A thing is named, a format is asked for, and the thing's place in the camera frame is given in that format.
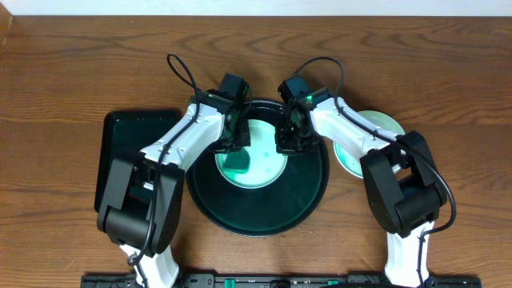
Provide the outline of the green scrubbing sponge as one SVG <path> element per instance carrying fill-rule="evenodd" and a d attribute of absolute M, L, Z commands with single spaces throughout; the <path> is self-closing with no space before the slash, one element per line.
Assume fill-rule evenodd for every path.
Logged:
<path fill-rule="evenodd" d="M 250 155 L 246 149 L 217 154 L 216 161 L 224 173 L 244 174 L 250 169 Z"/>

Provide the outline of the mint green plate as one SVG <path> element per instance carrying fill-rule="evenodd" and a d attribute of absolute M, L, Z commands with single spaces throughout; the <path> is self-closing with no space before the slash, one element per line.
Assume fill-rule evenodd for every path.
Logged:
<path fill-rule="evenodd" d="M 244 174 L 224 173 L 221 175 L 231 184 L 243 189 L 257 189 L 276 181 L 286 168 L 287 156 L 276 150 L 275 127 L 262 120 L 250 119 L 250 145 L 244 147 L 250 155 L 250 169 Z"/>
<path fill-rule="evenodd" d="M 404 135 L 406 132 L 402 126 L 391 116 L 374 110 L 362 110 L 358 112 L 364 118 L 370 120 L 376 126 L 391 130 L 396 134 Z M 339 144 L 333 143 L 334 154 L 341 166 L 350 174 L 357 178 L 362 178 L 362 169 L 360 161 L 346 152 Z"/>

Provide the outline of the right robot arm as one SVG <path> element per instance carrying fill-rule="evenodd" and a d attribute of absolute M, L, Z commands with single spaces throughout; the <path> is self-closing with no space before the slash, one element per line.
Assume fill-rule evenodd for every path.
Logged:
<path fill-rule="evenodd" d="M 286 116 L 277 128 L 277 151 L 302 153 L 327 137 L 358 158 L 370 210 L 387 232 L 387 278 L 395 286 L 424 287 L 425 244 L 448 227 L 434 226 L 440 208 L 455 204 L 424 137 L 375 125 L 328 88 L 279 94 Z"/>

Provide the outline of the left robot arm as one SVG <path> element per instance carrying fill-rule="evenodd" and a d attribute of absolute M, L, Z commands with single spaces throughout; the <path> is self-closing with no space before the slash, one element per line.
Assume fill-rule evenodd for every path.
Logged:
<path fill-rule="evenodd" d="M 249 144 L 240 127 L 245 95 L 216 90 L 193 96 L 186 113 L 159 140 L 117 154 L 99 199 L 97 228 L 127 255 L 142 287 L 172 287 L 179 275 L 170 242 L 182 206 L 186 172 L 213 144 Z"/>

